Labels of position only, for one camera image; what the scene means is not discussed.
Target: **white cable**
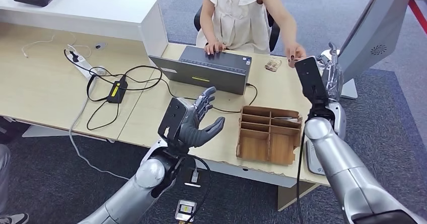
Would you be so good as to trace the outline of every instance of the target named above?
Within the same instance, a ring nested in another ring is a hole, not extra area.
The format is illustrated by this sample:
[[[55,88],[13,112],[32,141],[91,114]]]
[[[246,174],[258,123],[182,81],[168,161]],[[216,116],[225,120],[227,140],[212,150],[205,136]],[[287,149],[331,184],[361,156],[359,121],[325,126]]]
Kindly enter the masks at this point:
[[[51,40],[49,40],[49,41],[36,41],[36,42],[30,43],[30,44],[26,44],[26,45],[22,46],[21,51],[22,51],[22,53],[24,54],[24,56],[25,56],[26,58],[28,58],[28,55],[27,55],[27,54],[25,53],[25,51],[24,51],[24,48],[25,48],[25,47],[28,47],[28,46],[33,45],[33,44],[38,44],[38,43],[50,43],[50,42],[52,42],[52,41],[53,41],[53,39],[54,39],[54,38],[55,38],[55,35],[53,35],[53,36],[52,36],[52,39],[51,39]]]
[[[82,55],[84,58],[89,58],[89,57],[91,57],[91,55],[92,55],[92,50],[91,50],[91,48],[90,48],[89,46],[87,46],[87,45],[69,45],[69,44],[67,44],[67,46],[68,46],[69,48],[73,49],[73,50],[74,50],[74,52],[77,52],[77,50],[76,50],[76,48],[75,48],[75,47],[86,47],[86,48],[89,50],[89,55],[86,55],[86,56]]]
[[[95,79],[94,79],[94,81],[92,82],[92,86],[94,86],[94,85],[95,85],[95,82],[96,82],[96,78],[95,78]],[[93,87],[92,87],[92,86],[91,86],[91,88],[89,88],[89,94],[90,94],[90,92],[91,92],[91,91],[92,91],[92,89],[93,89]],[[74,126],[77,124],[77,121],[79,120],[79,118],[81,117],[81,115],[83,114],[83,111],[85,110],[85,108],[86,108],[86,105],[87,105],[88,101],[89,101],[89,98],[88,98],[88,97],[86,97],[86,99],[85,99],[85,101],[84,101],[84,103],[83,103],[83,105],[82,105],[82,108],[81,108],[81,110],[80,110],[79,114],[78,114],[78,115],[77,115],[77,117],[74,119],[74,121],[73,121],[73,123],[72,123],[72,125],[71,125],[71,127],[69,128],[69,131],[68,131],[69,139],[71,140],[71,143],[73,144],[74,149],[75,149],[75,150],[76,150],[76,152],[77,152],[77,155],[78,155],[80,158],[82,158],[84,161],[86,161],[86,163],[88,163],[88,165],[89,165],[90,167],[92,167],[93,169],[95,169],[95,170],[97,170],[97,171],[99,171],[99,172],[101,172],[101,173],[108,173],[108,174],[110,174],[110,175],[112,175],[112,176],[115,176],[115,177],[118,177],[118,178],[121,178],[121,179],[124,179],[124,180],[129,180],[129,179],[128,179],[128,178],[126,178],[126,177],[123,177],[123,176],[120,176],[120,175],[116,175],[116,174],[114,174],[114,173],[112,173],[112,172],[110,172],[110,171],[100,170],[99,168],[97,168],[97,167],[93,166],[93,165],[89,162],[89,160],[88,160],[88,159],[86,159],[85,157],[83,157],[83,156],[80,154],[79,149],[77,148],[76,144],[74,143],[74,139],[73,139],[73,128],[74,128]]]
[[[76,36],[72,32],[68,32],[68,33],[71,34],[72,37],[74,38],[74,41],[73,41],[73,43],[71,45],[73,45],[74,47],[87,47],[89,49],[90,54],[89,54],[89,56],[86,56],[86,58],[89,58],[92,55],[92,50],[90,49],[90,47],[86,46],[86,45],[74,45],[77,42],[77,38],[76,38]],[[38,43],[50,43],[50,42],[53,41],[53,39],[55,38],[55,36],[56,36],[55,34],[52,35],[52,39],[50,39],[49,41],[36,41],[36,42],[30,43],[30,44],[26,44],[26,45],[22,46],[21,51],[24,54],[24,56],[26,58],[28,58],[28,55],[27,55],[27,53],[25,53],[25,50],[24,50],[26,47],[28,47],[30,45],[33,45],[33,44],[38,44]]]

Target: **laptop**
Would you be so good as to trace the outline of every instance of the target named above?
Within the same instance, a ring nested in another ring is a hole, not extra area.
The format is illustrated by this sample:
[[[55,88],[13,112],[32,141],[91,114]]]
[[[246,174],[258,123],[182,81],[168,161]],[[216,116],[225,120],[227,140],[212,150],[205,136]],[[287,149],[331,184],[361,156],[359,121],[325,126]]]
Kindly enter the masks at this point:
[[[186,46],[179,60],[150,55],[149,58],[171,81],[216,87],[218,91],[243,95],[252,58],[220,52],[207,55],[202,48]]]

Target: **sneaker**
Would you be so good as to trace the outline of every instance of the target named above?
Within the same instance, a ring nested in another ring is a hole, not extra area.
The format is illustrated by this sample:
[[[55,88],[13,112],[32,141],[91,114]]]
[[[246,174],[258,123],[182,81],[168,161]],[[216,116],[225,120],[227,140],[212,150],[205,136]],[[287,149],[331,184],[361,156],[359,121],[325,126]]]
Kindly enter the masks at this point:
[[[28,222],[28,214],[16,214],[0,217],[0,224],[25,224]]]

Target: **cardboard organizer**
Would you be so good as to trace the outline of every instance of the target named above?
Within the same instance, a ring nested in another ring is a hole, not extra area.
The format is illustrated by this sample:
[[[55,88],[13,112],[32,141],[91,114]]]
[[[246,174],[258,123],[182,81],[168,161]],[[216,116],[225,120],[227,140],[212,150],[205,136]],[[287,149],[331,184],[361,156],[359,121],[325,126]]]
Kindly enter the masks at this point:
[[[298,122],[276,119],[296,118]],[[236,156],[245,160],[291,165],[301,144],[302,118],[297,111],[245,106],[239,119]]]

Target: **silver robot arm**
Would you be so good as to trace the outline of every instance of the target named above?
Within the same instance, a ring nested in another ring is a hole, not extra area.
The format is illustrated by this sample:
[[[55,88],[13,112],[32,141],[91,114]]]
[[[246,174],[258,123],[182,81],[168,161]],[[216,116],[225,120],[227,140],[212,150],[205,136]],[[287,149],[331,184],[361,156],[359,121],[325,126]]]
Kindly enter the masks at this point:
[[[360,158],[335,133],[329,120],[312,118],[307,121],[304,133],[314,145],[348,223],[427,223],[377,182]]]
[[[223,117],[198,129],[200,121],[213,107],[215,91],[215,87],[208,88],[194,104],[172,98],[158,130],[161,139],[144,156],[135,175],[79,224],[139,223],[162,193],[175,184],[181,164],[189,157],[189,148],[204,145],[222,130]]]
[[[336,90],[343,82],[342,75],[330,74],[340,71],[336,59],[322,65],[336,66],[324,69],[323,80],[315,58],[296,63],[304,96],[312,103],[304,133],[307,142],[314,146],[317,159],[342,208],[344,220],[350,224],[427,224],[391,196],[343,141],[346,115],[341,104],[333,98],[340,95]]]

